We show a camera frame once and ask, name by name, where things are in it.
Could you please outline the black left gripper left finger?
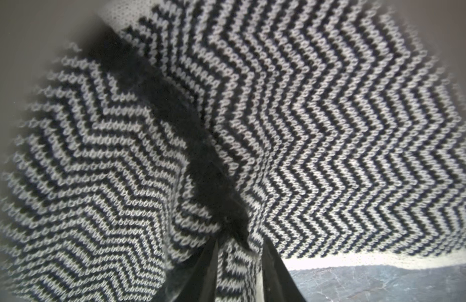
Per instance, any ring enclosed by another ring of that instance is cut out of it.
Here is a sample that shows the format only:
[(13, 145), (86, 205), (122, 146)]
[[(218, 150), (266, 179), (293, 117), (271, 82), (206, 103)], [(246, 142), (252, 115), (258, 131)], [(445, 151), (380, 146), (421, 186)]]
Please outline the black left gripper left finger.
[(215, 301), (219, 245), (208, 242), (186, 262), (166, 273), (154, 301)]

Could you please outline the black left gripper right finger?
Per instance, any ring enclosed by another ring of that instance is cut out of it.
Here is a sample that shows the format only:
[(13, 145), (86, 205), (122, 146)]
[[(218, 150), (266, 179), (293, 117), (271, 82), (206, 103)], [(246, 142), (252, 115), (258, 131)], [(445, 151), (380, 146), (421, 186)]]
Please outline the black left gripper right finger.
[(263, 242), (261, 256), (263, 295), (266, 302), (306, 302), (272, 241)]

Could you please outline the black white knitted scarf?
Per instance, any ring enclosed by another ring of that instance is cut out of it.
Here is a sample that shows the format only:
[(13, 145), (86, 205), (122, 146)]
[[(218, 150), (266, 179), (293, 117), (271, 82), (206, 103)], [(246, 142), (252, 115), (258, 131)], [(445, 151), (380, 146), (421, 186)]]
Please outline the black white knitted scarf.
[(291, 268), (466, 264), (466, 98), (383, 1), (112, 1), (39, 70), (0, 163), (0, 289), (217, 301)]

